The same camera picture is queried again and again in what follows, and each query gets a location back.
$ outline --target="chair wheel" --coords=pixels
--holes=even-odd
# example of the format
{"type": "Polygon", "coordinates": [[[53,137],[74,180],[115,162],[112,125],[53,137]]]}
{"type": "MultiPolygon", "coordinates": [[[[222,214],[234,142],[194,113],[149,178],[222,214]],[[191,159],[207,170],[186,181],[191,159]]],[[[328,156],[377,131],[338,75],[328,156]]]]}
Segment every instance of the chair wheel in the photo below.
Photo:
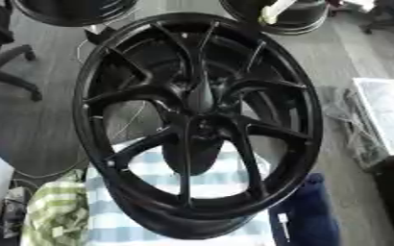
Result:
{"type": "Polygon", "coordinates": [[[43,96],[41,95],[40,92],[33,92],[33,94],[31,94],[31,100],[33,100],[34,102],[39,102],[43,99],[43,96]]]}
{"type": "Polygon", "coordinates": [[[34,51],[29,51],[25,53],[25,59],[29,62],[34,61],[36,58],[36,53],[34,53],[34,51]]]}
{"type": "Polygon", "coordinates": [[[336,17],[337,12],[336,11],[329,11],[329,17],[336,17]]]}
{"type": "Polygon", "coordinates": [[[372,34],[372,29],[368,28],[368,27],[362,27],[361,30],[363,31],[363,33],[365,33],[366,35],[371,35],[372,34]]]}

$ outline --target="green checkered cloth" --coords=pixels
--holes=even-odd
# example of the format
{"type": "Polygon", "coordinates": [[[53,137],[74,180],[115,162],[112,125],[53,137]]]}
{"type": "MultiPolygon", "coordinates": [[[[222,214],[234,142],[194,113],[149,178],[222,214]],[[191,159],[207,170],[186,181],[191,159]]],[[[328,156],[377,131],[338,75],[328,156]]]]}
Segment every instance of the green checkered cloth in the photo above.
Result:
{"type": "Polygon", "coordinates": [[[73,170],[36,192],[27,207],[20,245],[84,245],[88,209],[83,175],[73,170]]]}

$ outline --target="navy blue cloth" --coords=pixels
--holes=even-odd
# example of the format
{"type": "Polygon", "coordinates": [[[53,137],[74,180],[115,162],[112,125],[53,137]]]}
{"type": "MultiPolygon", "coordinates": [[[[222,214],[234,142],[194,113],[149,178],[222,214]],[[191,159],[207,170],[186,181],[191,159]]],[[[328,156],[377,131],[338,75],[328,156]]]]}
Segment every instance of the navy blue cloth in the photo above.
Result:
{"type": "Polygon", "coordinates": [[[269,213],[277,246],[340,246],[339,228],[321,174],[311,174],[293,195],[269,213]],[[280,213],[288,217],[289,242],[280,213]]]}

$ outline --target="blue and white striped fabric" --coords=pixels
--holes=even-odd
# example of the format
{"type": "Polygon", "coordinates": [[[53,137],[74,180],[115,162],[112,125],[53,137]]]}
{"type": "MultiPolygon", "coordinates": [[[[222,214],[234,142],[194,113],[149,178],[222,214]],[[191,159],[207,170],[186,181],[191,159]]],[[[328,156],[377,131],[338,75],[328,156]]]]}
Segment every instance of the blue and white striped fabric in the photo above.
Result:
{"type": "MultiPolygon", "coordinates": [[[[114,146],[119,151],[127,143],[114,146]]],[[[269,164],[256,155],[263,177],[269,174],[269,164]]],[[[173,194],[179,193],[179,176],[164,162],[161,147],[137,157],[130,169],[145,182],[173,194]]],[[[194,198],[229,196],[246,189],[248,176],[237,151],[226,142],[213,168],[192,177],[191,194],[194,198]]],[[[139,226],[117,206],[106,189],[103,178],[94,167],[86,175],[89,220],[86,245],[88,246],[175,246],[175,245],[247,245],[274,246],[267,211],[259,213],[242,228],[214,239],[178,240],[152,233],[139,226]]]]}

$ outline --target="black wheel rim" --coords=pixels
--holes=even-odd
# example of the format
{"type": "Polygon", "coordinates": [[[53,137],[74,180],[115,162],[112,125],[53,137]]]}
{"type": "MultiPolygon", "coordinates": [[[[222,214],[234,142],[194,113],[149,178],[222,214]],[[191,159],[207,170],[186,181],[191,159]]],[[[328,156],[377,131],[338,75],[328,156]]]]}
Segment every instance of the black wheel rim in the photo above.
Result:
{"type": "Polygon", "coordinates": [[[278,204],[311,170],[322,138],[317,95],[300,65],[257,30],[201,13],[152,16],[119,30],[88,58],[78,79],[73,110],[78,136],[119,207],[142,226],[178,238],[225,234],[257,212],[278,204]],[[223,61],[232,60],[229,50],[243,58],[237,67],[214,58],[221,54],[223,61]],[[148,52],[153,54],[151,59],[147,59],[148,52]],[[167,73],[170,80],[157,70],[166,70],[166,62],[175,68],[167,73]],[[122,80],[126,87],[111,88],[102,81],[106,63],[128,69],[129,76],[122,80]],[[196,111],[186,100],[202,84],[210,86],[214,103],[196,111]],[[265,100],[271,97],[286,113],[274,113],[267,107],[265,100]],[[103,111],[108,105],[134,100],[153,104],[164,127],[114,153],[104,129],[103,111]],[[261,118],[277,116],[263,122],[240,115],[235,106],[243,101],[256,108],[261,118]],[[295,129],[273,121],[289,115],[291,109],[299,118],[295,129]],[[264,181],[256,168],[248,135],[275,137],[288,145],[281,163],[264,181]],[[233,143],[247,168],[249,188],[230,197],[193,198],[189,192],[194,155],[190,145],[195,139],[233,143]],[[179,146],[177,153],[184,153],[178,196],[155,189],[127,168],[132,157],[171,142],[179,146]],[[178,232],[175,226],[183,230],[178,232]]]}
{"type": "Polygon", "coordinates": [[[301,0],[280,14],[273,25],[261,25],[259,16],[264,6],[274,2],[268,0],[220,0],[224,9],[239,21],[260,27],[264,32],[296,36],[314,31],[327,19],[329,7],[324,0],[301,0]]]}
{"type": "Polygon", "coordinates": [[[20,11],[37,21],[54,26],[83,27],[115,19],[132,8],[137,0],[12,1],[20,11]]]}

